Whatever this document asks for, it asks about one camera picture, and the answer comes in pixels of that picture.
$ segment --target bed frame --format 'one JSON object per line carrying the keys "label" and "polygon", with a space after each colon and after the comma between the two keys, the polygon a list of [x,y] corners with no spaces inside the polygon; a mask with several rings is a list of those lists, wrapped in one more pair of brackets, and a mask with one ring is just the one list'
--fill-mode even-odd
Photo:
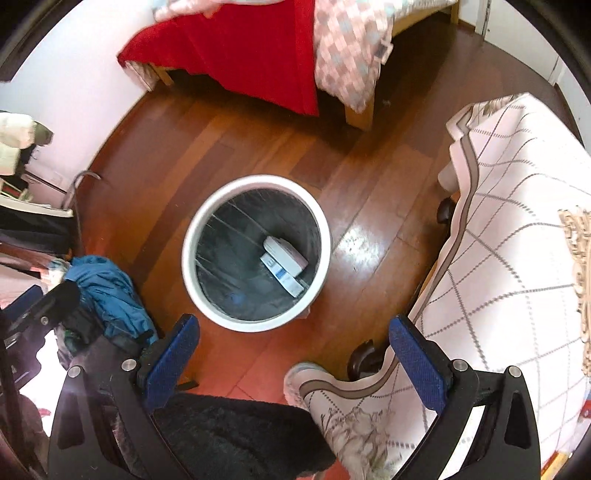
{"label": "bed frame", "polygon": [[[451,8],[452,24],[457,25],[460,19],[459,0],[451,7],[435,7],[420,10],[415,14],[404,17],[402,20],[398,22],[394,22],[394,27],[392,29],[392,38],[394,38],[399,33],[405,31],[407,28],[412,27],[414,24],[420,22],[421,20],[429,17],[430,15],[433,15],[434,13],[445,10],[447,8]],[[156,74],[158,74],[158,77],[160,77],[160,79],[164,82],[166,86],[173,85],[174,82],[167,72],[167,70],[169,69],[165,67],[159,67],[154,64],[152,64],[152,68],[154,69]],[[371,130],[372,124],[374,122],[374,97],[371,97],[366,109],[361,113],[356,113],[353,109],[345,105],[345,118],[347,120],[347,123],[353,127],[357,127],[366,132]]]}

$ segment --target white trash can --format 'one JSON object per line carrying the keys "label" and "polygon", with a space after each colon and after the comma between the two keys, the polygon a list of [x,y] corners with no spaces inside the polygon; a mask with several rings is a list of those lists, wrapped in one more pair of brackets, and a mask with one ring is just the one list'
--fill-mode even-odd
{"label": "white trash can", "polygon": [[[262,263],[267,236],[283,238],[308,261],[292,297]],[[262,332],[299,316],[320,293],[329,269],[330,229],[320,205],[297,183],[244,177],[211,195],[185,235],[183,280],[210,320],[238,332]]]}

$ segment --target hardwood floorboard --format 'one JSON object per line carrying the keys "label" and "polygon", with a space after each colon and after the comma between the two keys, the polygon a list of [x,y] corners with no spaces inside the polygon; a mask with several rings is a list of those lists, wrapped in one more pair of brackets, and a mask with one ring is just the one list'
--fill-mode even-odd
{"label": "hardwood floorboard", "polygon": [[[398,35],[376,89],[370,132],[344,123],[320,92],[320,118],[299,116],[174,73],[130,112],[93,163],[102,181],[79,190],[86,252],[130,273],[166,332],[185,312],[202,335],[185,376],[197,393],[278,402],[287,369],[316,361],[344,378],[352,350],[386,338],[443,244],[436,210],[447,193],[445,123],[467,103],[529,91],[568,120],[556,91],[531,69],[444,16]],[[250,174],[296,181],[320,203],[332,233],[326,284],[309,316],[270,331],[226,330],[197,311],[180,255],[199,206]]]}

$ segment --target plaid fabric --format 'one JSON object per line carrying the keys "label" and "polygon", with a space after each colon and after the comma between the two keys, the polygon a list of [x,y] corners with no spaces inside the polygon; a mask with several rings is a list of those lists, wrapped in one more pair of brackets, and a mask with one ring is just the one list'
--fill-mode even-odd
{"label": "plaid fabric", "polygon": [[316,0],[316,85],[357,113],[365,110],[380,73],[381,41],[392,26],[418,10],[456,0]]}

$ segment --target black trash bag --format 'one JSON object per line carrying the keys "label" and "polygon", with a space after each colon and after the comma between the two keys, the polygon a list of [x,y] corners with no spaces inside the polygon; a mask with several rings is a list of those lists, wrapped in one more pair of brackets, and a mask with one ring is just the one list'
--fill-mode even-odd
{"label": "black trash bag", "polygon": [[[283,238],[308,261],[292,297],[262,263],[268,236]],[[197,279],[207,299],[238,320],[267,320],[293,307],[309,288],[320,256],[320,231],[308,207],[275,189],[238,194],[207,221],[197,243]]]}

